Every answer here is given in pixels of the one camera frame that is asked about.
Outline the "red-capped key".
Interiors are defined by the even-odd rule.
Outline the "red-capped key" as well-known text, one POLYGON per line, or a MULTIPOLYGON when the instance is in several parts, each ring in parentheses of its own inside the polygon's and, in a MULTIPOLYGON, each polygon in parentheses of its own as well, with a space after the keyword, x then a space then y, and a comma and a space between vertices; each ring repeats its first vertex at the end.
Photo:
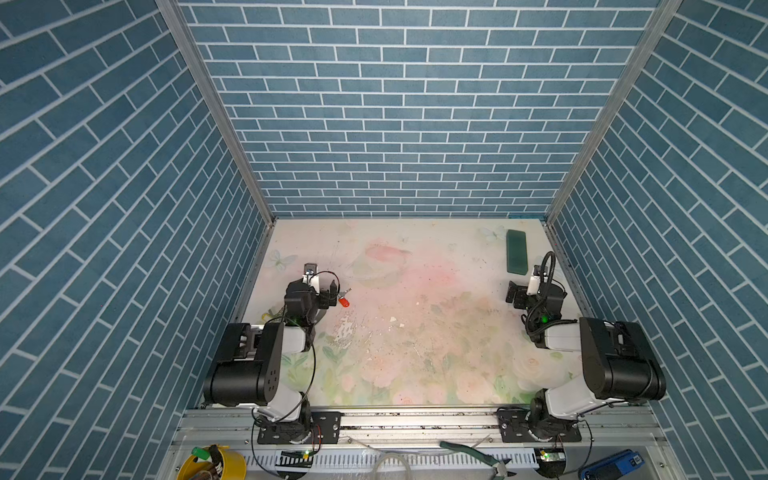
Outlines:
POLYGON ((347 295, 351 289, 346 289, 344 291, 341 291, 338 295, 338 304, 341 305, 343 308, 349 308, 350 307, 350 301, 347 299, 347 295))

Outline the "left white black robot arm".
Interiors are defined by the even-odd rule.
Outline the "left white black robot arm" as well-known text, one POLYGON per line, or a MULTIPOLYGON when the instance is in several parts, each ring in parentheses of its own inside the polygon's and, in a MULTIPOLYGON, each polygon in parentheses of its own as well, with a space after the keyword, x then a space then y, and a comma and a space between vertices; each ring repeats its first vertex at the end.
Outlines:
POLYGON ((323 287, 310 275, 288 284, 276 317, 228 325, 203 382, 204 403, 251 407, 262 443, 305 441, 316 431, 308 393, 281 382, 282 357, 315 352, 316 326, 339 297, 337 280, 323 287))

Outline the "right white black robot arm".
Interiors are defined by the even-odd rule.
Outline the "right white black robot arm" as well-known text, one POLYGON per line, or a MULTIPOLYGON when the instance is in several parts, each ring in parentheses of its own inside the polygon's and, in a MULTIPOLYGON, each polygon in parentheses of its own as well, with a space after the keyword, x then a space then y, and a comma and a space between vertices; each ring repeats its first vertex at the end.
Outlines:
POLYGON ((530 402, 526 425, 543 441, 575 434, 588 413, 661 400, 667 391, 660 363, 638 324, 562 315, 567 292, 555 271, 556 257, 550 251, 533 268, 527 285, 510 282, 506 294, 506 302, 523 312, 524 332, 537 348, 581 358, 574 378, 539 390, 530 402))

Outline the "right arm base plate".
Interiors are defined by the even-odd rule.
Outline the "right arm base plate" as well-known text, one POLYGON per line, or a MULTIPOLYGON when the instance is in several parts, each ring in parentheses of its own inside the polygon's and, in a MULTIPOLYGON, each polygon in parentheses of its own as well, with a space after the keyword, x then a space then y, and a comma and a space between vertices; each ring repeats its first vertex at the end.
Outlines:
POLYGON ((546 412, 531 412, 521 407, 500 408, 495 415, 504 443, 577 443, 582 440, 574 420, 558 419, 546 412))

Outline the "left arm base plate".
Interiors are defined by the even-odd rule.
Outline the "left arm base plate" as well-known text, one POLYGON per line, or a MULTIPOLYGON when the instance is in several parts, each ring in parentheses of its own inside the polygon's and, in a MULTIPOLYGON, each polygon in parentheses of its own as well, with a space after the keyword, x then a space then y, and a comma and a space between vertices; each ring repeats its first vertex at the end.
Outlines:
POLYGON ((339 411, 311 411, 299 415, 296 420, 283 422, 264 421, 256 427, 259 445, 337 444, 341 430, 342 414, 339 411))

